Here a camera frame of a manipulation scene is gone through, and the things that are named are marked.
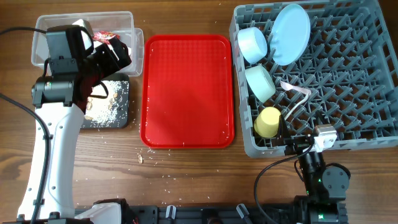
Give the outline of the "light blue bowl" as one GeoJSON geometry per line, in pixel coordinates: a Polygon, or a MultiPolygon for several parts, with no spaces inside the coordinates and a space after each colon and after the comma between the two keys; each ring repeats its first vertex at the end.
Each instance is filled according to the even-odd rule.
{"type": "Polygon", "coordinates": [[[257,27],[240,30],[238,45],[244,59],[250,64],[257,63],[268,52],[265,36],[257,27]]]}

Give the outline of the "light blue plate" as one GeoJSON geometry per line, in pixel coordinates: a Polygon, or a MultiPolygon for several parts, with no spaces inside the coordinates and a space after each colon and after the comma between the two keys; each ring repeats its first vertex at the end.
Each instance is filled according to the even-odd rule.
{"type": "Polygon", "coordinates": [[[278,14],[271,30],[270,50],[278,65],[288,65],[298,60],[307,48],[310,38],[310,19],[298,4],[289,4],[278,14]]]}

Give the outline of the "green bowl with leftovers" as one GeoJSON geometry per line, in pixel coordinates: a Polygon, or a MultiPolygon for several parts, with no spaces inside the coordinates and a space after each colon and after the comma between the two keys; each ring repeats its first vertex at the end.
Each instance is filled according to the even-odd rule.
{"type": "Polygon", "coordinates": [[[275,94],[276,88],[271,75],[262,65],[247,69],[245,76],[250,89],[260,102],[265,103],[275,94]]]}

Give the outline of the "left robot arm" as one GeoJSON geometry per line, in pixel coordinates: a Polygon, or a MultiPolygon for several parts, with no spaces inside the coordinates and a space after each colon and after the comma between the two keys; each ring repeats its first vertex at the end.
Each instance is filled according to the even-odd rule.
{"type": "Polygon", "coordinates": [[[85,47],[84,27],[64,25],[46,30],[50,57],[32,87],[36,120],[34,153],[27,189],[17,211],[19,223],[74,220],[72,179],[78,135],[88,98],[102,80],[131,63],[126,44],[117,37],[85,47]]]}

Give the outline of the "white plastic spoon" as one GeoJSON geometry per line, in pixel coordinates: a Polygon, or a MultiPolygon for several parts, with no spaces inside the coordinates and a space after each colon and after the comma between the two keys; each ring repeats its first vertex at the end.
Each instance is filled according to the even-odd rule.
{"type": "Polygon", "coordinates": [[[307,90],[306,93],[305,93],[304,99],[302,99],[301,101],[299,101],[299,102],[286,114],[286,116],[285,116],[284,119],[287,120],[287,119],[289,118],[289,116],[290,116],[300,105],[304,104],[304,103],[309,99],[311,93],[312,93],[312,92],[311,92],[310,90],[307,90]]]}

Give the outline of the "yellow plastic cup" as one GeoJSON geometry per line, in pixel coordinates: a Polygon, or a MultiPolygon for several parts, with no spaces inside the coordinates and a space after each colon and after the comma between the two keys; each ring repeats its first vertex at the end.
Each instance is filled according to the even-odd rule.
{"type": "Polygon", "coordinates": [[[254,122],[254,130],[261,137],[273,138],[279,129],[280,111],[275,107],[264,108],[254,122]]]}

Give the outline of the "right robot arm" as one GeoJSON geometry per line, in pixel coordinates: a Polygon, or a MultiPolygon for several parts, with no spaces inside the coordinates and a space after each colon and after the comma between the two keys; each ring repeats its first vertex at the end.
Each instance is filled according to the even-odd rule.
{"type": "Polygon", "coordinates": [[[327,164],[323,151],[331,148],[337,131],[318,118],[313,133],[293,138],[285,118],[279,116],[276,143],[285,146],[286,156],[297,156],[295,170],[304,183],[306,196],[296,196],[286,218],[289,223],[348,223],[343,201],[351,178],[350,171],[338,163],[327,164]]]}

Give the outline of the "white plastic fork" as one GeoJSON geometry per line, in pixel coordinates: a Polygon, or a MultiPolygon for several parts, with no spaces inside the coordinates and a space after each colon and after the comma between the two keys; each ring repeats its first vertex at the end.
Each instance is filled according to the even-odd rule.
{"type": "Polygon", "coordinates": [[[311,95],[312,94],[312,91],[310,89],[302,88],[302,87],[299,87],[299,86],[294,86],[294,85],[291,85],[291,84],[289,84],[287,82],[280,81],[280,86],[282,87],[283,90],[286,90],[286,91],[295,90],[295,91],[303,93],[304,95],[311,95]]]}

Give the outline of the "red ketchup sachet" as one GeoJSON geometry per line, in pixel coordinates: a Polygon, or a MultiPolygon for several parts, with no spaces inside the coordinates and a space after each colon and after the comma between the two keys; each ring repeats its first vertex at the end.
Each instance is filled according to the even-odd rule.
{"type": "Polygon", "coordinates": [[[120,39],[120,35],[108,31],[95,32],[93,35],[93,40],[101,42],[103,44],[110,44],[110,40],[113,38],[120,39]]]}

